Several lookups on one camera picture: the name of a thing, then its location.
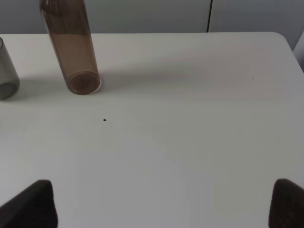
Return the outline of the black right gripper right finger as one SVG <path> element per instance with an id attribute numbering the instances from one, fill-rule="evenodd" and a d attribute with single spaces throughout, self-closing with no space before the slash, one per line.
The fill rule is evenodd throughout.
<path id="1" fill-rule="evenodd" d="M 268 217 L 270 228 L 304 226 L 304 189 L 288 179 L 278 179 L 273 188 Z"/>

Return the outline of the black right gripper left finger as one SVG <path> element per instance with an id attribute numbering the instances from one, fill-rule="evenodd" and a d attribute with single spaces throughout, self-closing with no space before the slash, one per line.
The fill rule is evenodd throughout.
<path id="1" fill-rule="evenodd" d="M 2 228 L 57 228 L 53 186 L 38 180 L 0 207 Z"/>

